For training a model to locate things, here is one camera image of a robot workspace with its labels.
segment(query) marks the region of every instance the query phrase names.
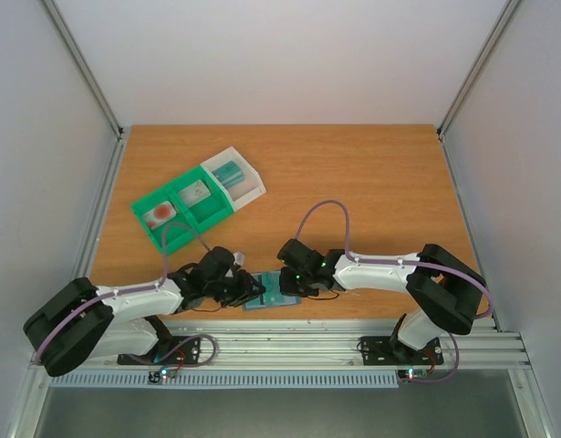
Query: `wooden tabletop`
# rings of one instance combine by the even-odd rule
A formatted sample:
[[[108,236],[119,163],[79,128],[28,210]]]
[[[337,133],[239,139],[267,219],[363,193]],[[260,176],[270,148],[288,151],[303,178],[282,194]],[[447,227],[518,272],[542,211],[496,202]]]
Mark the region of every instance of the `wooden tabletop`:
[[[475,267],[451,178],[432,125],[135,126],[99,242],[91,279],[120,286],[161,274],[161,255],[130,204],[234,146],[264,181],[267,193],[207,231],[210,245],[245,254],[250,272],[279,269],[276,254],[308,209],[333,198],[351,216],[351,250],[400,255],[436,243]],[[301,240],[320,253],[343,247],[343,213],[318,209]],[[169,258],[176,270],[203,256],[192,242]],[[216,308],[205,301],[202,308]],[[399,318],[417,307],[399,293],[355,290],[330,301],[244,312],[183,312],[172,318]]]

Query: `gray wall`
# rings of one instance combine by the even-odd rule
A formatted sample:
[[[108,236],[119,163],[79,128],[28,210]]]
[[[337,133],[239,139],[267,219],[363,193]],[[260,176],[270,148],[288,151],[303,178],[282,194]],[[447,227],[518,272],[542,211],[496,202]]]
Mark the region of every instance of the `gray wall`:
[[[57,0],[123,125],[438,123],[505,0]]]
[[[561,436],[561,0],[524,2],[448,140],[483,271]]]
[[[36,0],[0,0],[0,436],[27,317],[71,276],[112,135]]]

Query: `ribbed metal strip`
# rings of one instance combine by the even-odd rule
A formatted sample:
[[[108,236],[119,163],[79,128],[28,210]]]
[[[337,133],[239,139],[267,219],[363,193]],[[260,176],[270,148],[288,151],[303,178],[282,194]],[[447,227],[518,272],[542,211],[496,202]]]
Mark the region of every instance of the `ribbed metal strip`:
[[[148,370],[76,370],[51,381],[52,388],[170,388],[177,390],[397,388],[394,371],[184,370],[161,384]]]

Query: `gray floor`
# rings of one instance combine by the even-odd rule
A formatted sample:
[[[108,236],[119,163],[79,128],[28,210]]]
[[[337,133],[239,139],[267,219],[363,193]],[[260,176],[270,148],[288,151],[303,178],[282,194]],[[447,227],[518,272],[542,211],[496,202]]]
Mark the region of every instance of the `gray floor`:
[[[506,371],[397,390],[51,389],[43,438],[526,437]]]

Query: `red object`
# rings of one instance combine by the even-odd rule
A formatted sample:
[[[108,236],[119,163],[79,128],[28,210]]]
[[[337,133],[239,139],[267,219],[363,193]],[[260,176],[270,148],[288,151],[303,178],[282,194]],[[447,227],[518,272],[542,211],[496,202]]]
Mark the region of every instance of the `red object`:
[[[166,203],[162,203],[154,208],[153,214],[157,219],[167,219],[171,215],[171,212],[172,207]]]

